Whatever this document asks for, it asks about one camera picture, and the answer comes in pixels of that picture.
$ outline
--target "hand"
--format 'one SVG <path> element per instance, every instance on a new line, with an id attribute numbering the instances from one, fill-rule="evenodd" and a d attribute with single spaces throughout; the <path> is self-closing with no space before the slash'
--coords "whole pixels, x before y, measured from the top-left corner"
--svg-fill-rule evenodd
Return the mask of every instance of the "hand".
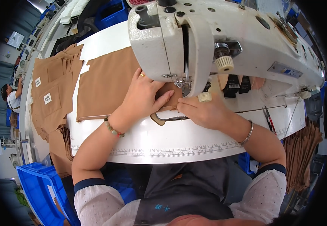
<path id="1" fill-rule="evenodd" d="M 200 103 L 197 97 L 179 98 L 177 109 L 195 124 L 221 132 L 231 127 L 231 118 L 235 115 L 217 93 L 212 93 L 212 100 L 205 103 Z"/>
<path id="2" fill-rule="evenodd" d="M 155 100 L 157 91 L 165 83 L 153 81 L 147 76 L 141 76 L 141 73 L 143 75 L 145 74 L 141 68 L 138 68 L 134 73 L 126 97 L 120 106 L 121 109 L 129 112 L 130 118 L 133 121 L 137 121 L 158 111 L 169 101 L 175 92 L 174 90 L 167 91 Z"/>

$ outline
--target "beaded bracelet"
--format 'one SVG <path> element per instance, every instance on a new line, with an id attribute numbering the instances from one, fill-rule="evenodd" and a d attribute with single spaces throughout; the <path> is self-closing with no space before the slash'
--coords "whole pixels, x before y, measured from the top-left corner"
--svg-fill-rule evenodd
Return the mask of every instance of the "beaded bracelet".
<path id="1" fill-rule="evenodd" d="M 117 135 L 117 137 L 124 137 L 125 136 L 124 133 L 117 132 L 116 130 L 114 130 L 112 128 L 112 126 L 110 126 L 110 123 L 108 122 L 108 115 L 106 115 L 104 120 L 105 120 L 105 125 L 107 125 L 108 130 L 111 131 L 113 135 Z"/>

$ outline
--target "woman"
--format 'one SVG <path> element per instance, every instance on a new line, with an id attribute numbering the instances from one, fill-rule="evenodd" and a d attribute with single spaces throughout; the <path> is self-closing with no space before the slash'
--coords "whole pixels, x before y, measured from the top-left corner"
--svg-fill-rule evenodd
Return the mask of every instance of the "woman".
<path id="1" fill-rule="evenodd" d="M 286 188 L 283 145 L 268 129 L 227 109 L 215 93 L 207 103 L 199 103 L 196 97 L 180 98 L 177 108 L 194 123 L 219 130 L 242 143 L 262 163 L 241 202 L 222 204 L 228 181 L 225 158 L 154 165 L 144 198 L 126 205 L 118 191 L 105 185 L 99 169 L 105 165 L 120 134 L 159 110 L 174 93 L 168 91 L 155 100 L 163 85 L 145 77 L 138 68 L 122 105 L 80 146 L 72 164 L 72 176 L 81 224 L 259 226 L 278 217 Z M 170 174 L 162 167 L 169 169 Z"/>
<path id="2" fill-rule="evenodd" d="M 5 84 L 0 91 L 3 100 L 8 103 L 9 109 L 16 113 L 19 113 L 20 110 L 20 96 L 22 95 L 22 90 L 22 77 L 20 77 L 18 89 L 16 91 L 13 91 L 13 88 L 9 84 Z"/>

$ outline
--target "white shirt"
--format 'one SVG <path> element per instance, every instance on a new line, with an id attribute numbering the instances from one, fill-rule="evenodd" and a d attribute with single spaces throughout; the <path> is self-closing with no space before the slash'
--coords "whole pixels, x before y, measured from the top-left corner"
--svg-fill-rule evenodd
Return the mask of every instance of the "white shirt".
<path id="1" fill-rule="evenodd" d="M 269 224 L 279 215 L 286 187 L 284 173 L 275 169 L 261 173 L 249 184 L 242 201 L 229 206 L 234 218 L 255 219 Z M 74 204 L 82 226 L 131 226 L 134 225 L 140 199 L 125 205 L 113 187 L 93 185 L 77 191 Z"/>
<path id="2" fill-rule="evenodd" d="M 20 96 L 18 98 L 16 98 L 15 92 L 16 91 L 11 92 L 7 97 L 8 106 L 11 109 L 14 109 L 14 108 L 20 106 Z M 20 110 L 20 108 L 17 108 L 17 109 L 14 109 L 13 111 L 15 111 L 16 113 L 19 113 L 19 110 Z"/>

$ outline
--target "green plant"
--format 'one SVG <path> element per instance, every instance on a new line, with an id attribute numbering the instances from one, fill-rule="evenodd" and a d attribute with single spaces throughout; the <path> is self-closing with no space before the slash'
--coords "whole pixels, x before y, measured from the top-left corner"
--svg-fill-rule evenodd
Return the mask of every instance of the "green plant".
<path id="1" fill-rule="evenodd" d="M 21 189 L 19 189 L 19 188 L 15 191 L 15 194 L 17 195 L 17 199 L 19 200 L 19 203 L 26 207 L 29 207 L 28 201 L 25 199 L 24 194 L 21 193 L 20 191 L 21 191 Z"/>

